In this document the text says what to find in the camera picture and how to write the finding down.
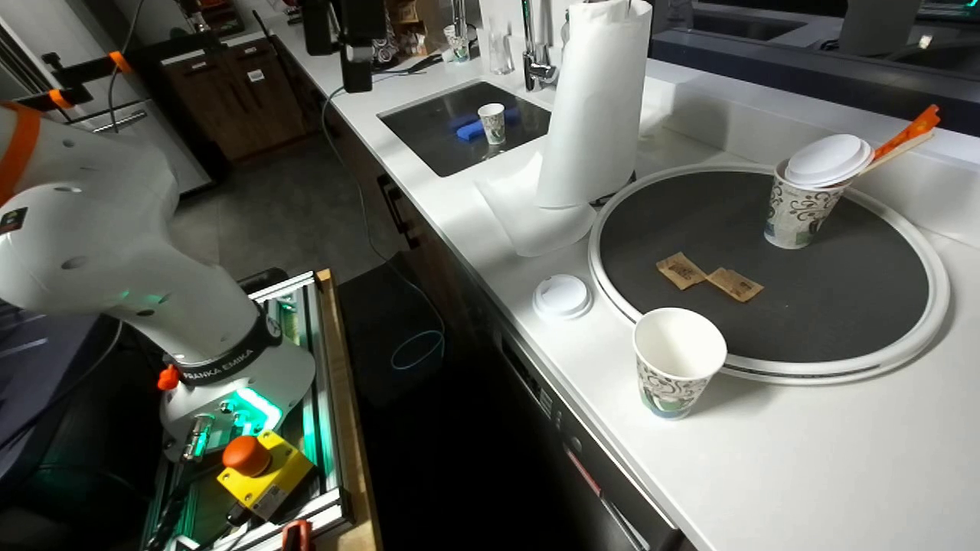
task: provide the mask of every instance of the faucet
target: faucet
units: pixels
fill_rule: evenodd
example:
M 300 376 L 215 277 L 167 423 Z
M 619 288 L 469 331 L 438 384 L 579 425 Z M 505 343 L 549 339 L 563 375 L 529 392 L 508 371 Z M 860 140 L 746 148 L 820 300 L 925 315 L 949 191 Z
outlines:
M 556 67 L 552 64 L 552 0 L 522 0 L 525 12 L 525 89 L 556 87 Z

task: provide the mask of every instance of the paper cup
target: paper cup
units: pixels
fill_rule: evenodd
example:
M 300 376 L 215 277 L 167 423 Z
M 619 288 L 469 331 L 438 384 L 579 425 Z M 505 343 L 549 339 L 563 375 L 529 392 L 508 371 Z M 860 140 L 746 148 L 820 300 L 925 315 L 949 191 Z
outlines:
M 649 308 L 635 328 L 642 402 L 658 418 L 690 418 L 730 345 L 717 324 L 691 308 Z
M 766 243 L 787 252 L 811 244 L 844 191 L 847 181 L 820 191 L 799 191 L 775 174 L 764 229 Z
M 482 126 L 483 126 L 483 136 L 487 136 L 487 144 L 490 148 L 500 148 L 508 140 L 508 124 L 505 124 L 505 106 L 502 105 L 483 105 L 478 111 L 482 118 Z

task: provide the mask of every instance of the floor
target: floor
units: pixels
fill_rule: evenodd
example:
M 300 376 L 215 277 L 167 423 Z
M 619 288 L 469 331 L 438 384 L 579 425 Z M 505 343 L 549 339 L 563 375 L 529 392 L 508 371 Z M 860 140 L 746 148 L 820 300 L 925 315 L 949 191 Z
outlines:
M 292 277 L 334 270 L 340 308 L 362 312 L 347 322 L 386 551 L 579 548 L 533 453 L 500 423 L 502 405 L 465 364 L 444 354 L 392 380 L 386 350 L 395 331 L 436 319 L 405 272 L 395 277 L 397 243 L 326 139 L 189 193 L 170 227 L 185 252 L 236 279 L 269 265 Z

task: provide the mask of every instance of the robotic arm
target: robotic arm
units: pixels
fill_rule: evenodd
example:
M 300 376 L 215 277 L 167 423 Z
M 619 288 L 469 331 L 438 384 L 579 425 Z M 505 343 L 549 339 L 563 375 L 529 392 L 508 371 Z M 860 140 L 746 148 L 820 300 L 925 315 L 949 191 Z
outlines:
M 28 140 L 14 133 L 20 118 L 0 111 L 5 155 Z M 306 395 L 315 360 L 282 343 L 219 265 L 175 248 L 178 187 L 164 155 L 48 121 L 32 140 L 0 209 L 0 296 L 28 312 L 103 312 L 167 351 L 180 380 L 160 418 L 178 445 L 246 388 L 279 411 L 266 423 L 276 428 Z

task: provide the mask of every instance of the white countertop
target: white countertop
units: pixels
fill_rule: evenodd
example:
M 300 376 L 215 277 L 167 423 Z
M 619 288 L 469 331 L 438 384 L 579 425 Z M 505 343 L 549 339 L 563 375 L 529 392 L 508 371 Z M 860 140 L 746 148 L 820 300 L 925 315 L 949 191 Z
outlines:
M 317 89 L 340 89 L 337 56 L 310 58 L 300 27 L 279 27 Z M 772 167 L 829 133 L 883 140 L 904 124 L 775 89 L 649 61 L 641 174 L 690 162 Z M 630 324 L 596 296 L 579 322 L 541 322 L 529 293 L 552 272 L 588 277 L 583 243 L 519 257 L 478 181 L 525 167 L 540 140 L 438 179 L 383 124 L 465 82 L 525 92 L 522 73 L 483 78 L 482 61 L 376 78 L 334 106 L 376 162 L 483 279 L 510 324 L 546 360 L 541 375 L 588 423 L 637 486 L 697 545 L 720 551 L 978 548 L 980 545 L 980 140 L 938 133 L 878 169 L 866 191 L 910 219 L 951 279 L 949 331 L 914 364 L 844 387 L 709 384 L 690 420 L 658 420 L 637 395 Z

